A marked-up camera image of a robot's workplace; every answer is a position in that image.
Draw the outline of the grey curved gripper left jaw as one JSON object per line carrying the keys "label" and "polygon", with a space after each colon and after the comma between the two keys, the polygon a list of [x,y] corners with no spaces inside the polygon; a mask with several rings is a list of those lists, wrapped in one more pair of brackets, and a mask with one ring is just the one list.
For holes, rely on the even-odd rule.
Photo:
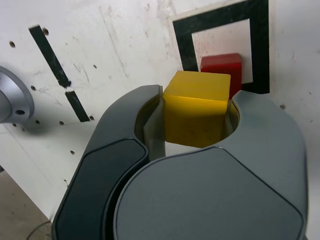
{"label": "grey curved gripper left jaw", "polygon": [[111,240],[122,189],[149,162],[165,156],[163,88],[140,86],[104,112],[52,224],[55,240]]}

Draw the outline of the grey curved gripper right jaw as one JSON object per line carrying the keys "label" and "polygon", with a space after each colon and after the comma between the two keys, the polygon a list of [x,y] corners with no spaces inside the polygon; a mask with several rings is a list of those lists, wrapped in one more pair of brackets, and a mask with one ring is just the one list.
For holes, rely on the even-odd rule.
{"label": "grey curved gripper right jaw", "polygon": [[307,151],[293,118],[267,96],[239,91],[224,140],[144,166],[125,185],[116,240],[302,240]]}

